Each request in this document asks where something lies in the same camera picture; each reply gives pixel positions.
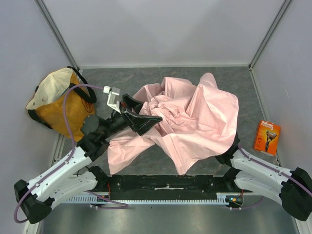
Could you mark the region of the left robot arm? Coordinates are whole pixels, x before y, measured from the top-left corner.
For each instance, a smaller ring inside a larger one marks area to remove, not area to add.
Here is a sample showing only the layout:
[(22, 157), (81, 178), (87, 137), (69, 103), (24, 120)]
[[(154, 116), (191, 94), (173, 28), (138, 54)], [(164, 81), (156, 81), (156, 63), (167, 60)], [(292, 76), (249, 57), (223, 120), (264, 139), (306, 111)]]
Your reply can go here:
[(127, 127), (142, 136), (162, 121), (159, 116), (141, 115), (142, 107), (143, 102), (124, 94), (122, 101), (113, 105), (108, 119), (88, 115), (81, 127), (83, 138), (67, 156), (34, 179), (15, 183), (16, 210), (22, 210), (26, 220), (36, 224), (66, 199), (81, 192), (107, 188), (109, 178), (99, 166), (89, 167), (75, 178), (72, 175), (104, 154), (109, 147), (109, 137)]

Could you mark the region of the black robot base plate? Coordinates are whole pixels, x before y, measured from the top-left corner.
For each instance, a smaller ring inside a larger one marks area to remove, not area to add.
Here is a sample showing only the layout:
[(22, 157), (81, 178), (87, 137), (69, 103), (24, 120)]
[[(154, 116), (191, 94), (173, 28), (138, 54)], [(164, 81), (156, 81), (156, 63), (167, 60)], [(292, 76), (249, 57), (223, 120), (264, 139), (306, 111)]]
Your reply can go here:
[(109, 192), (111, 199), (216, 198), (217, 193), (248, 193), (234, 183), (235, 169), (213, 175), (105, 175), (93, 192)]

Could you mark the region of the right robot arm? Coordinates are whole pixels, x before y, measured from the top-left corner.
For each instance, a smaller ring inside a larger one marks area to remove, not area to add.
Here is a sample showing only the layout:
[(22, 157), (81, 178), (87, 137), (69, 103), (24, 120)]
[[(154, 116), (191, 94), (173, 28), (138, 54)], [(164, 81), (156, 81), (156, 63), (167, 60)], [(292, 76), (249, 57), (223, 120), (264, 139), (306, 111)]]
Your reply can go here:
[(262, 160), (239, 145), (235, 136), (232, 146), (216, 156), (229, 166), (224, 175), (229, 190), (251, 191), (280, 204), (292, 217), (307, 221), (312, 213), (312, 178), (303, 169), (283, 168)]

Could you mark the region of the pink and black folding umbrella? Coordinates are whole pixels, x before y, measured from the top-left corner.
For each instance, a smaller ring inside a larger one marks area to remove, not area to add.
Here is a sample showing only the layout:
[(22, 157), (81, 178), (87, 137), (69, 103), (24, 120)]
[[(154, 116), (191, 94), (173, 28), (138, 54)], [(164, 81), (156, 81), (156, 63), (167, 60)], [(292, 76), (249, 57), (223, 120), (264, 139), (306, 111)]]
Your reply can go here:
[(220, 90), (214, 76), (205, 73), (198, 85), (165, 77), (134, 94), (143, 103), (142, 115), (162, 121), (140, 136), (130, 128), (110, 140), (109, 171), (116, 174), (153, 145), (158, 145), (183, 175), (199, 160), (218, 156), (232, 146), (237, 131), (238, 98)]

